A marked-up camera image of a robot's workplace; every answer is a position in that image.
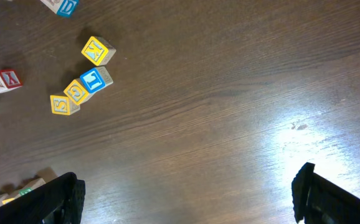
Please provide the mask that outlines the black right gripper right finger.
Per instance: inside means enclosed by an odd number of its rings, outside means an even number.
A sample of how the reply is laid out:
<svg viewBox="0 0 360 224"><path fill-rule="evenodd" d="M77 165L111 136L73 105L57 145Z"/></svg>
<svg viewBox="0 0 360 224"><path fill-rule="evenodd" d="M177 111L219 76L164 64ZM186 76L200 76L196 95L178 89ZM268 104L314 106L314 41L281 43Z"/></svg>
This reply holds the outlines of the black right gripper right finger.
<svg viewBox="0 0 360 224"><path fill-rule="evenodd" d="M305 163L291 183L295 221L305 224L360 224L360 198L314 172Z"/></svg>

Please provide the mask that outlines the yellow C block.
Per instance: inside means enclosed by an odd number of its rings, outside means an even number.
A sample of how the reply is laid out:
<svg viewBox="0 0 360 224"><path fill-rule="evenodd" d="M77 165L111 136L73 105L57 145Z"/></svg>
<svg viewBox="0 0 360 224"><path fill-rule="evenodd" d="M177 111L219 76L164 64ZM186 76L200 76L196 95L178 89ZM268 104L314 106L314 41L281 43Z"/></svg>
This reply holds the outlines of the yellow C block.
<svg viewBox="0 0 360 224"><path fill-rule="evenodd" d="M2 204L5 205L13 200L19 198L21 195L19 192L13 192L12 194L8 195L3 201Z"/></svg>

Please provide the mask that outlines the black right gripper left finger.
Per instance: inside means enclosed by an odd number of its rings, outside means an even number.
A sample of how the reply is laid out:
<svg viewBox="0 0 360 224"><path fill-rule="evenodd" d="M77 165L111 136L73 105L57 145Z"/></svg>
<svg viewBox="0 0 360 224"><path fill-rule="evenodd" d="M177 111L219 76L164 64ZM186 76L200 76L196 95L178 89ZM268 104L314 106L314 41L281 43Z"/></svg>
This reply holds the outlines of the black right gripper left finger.
<svg viewBox="0 0 360 224"><path fill-rule="evenodd" d="M80 224L85 181L68 172L0 207L0 223Z"/></svg>

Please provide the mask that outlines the green R block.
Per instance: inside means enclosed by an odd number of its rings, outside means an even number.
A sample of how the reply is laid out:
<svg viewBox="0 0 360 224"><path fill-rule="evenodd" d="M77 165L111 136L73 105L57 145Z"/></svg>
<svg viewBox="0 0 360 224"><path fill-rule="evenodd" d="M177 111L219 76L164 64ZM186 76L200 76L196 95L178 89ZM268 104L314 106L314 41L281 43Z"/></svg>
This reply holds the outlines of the green R block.
<svg viewBox="0 0 360 224"><path fill-rule="evenodd" d="M18 198L20 196L23 196L36 188L42 186L45 184L45 180L43 178L38 178L36 180L30 181L28 184L26 184L23 188L14 191L11 196L14 198Z"/></svg>

